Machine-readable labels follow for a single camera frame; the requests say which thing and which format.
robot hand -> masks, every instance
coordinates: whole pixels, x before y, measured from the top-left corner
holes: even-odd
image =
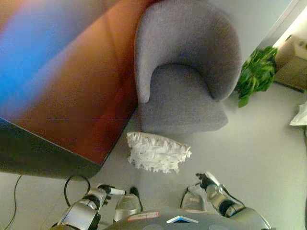
[[[101,184],[71,205],[50,230],[96,230],[101,218],[99,210],[103,205],[107,205],[106,200],[111,199],[109,195],[125,194],[124,190]]]
[[[207,193],[207,200],[222,216],[237,222],[252,224],[256,229],[272,229],[263,216],[230,195],[225,186],[220,184],[210,172],[198,173],[196,176],[201,180],[201,188]]]

potted plant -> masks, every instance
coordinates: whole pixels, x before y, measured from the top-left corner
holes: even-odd
[[[254,92],[266,91],[274,81],[277,49],[268,46],[256,49],[244,63],[235,90],[239,96],[239,108],[247,105]]]

black wire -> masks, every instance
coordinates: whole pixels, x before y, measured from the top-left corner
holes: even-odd
[[[13,217],[11,218],[10,222],[8,223],[8,225],[4,228],[4,230],[6,230],[14,221],[15,219],[15,216],[16,216],[16,210],[17,210],[17,203],[16,203],[16,187],[17,187],[17,184],[20,180],[20,178],[22,177],[22,175],[20,175],[16,181],[16,184],[15,184],[15,187],[14,187],[14,214],[13,214]]]
[[[69,203],[68,198],[67,198],[67,185],[68,185],[69,181],[72,179],[72,177],[81,177],[81,178],[83,178],[87,182],[88,186],[87,186],[87,192],[86,193],[88,193],[90,191],[90,189],[91,189],[91,184],[90,184],[89,180],[85,176],[83,176],[83,175],[73,175],[73,176],[70,176],[68,178],[68,180],[66,181],[65,185],[64,185],[64,197],[65,197],[65,201],[66,201],[66,204],[68,205],[68,207],[70,207],[71,204]]]
[[[229,195],[231,198],[233,198],[234,200],[236,200],[237,202],[241,203],[242,205],[244,205],[244,203],[242,201],[240,201],[239,199],[235,198],[234,196],[230,195],[230,193],[228,192],[228,190],[225,188],[224,185],[223,186],[223,190],[226,192],[227,195]]]

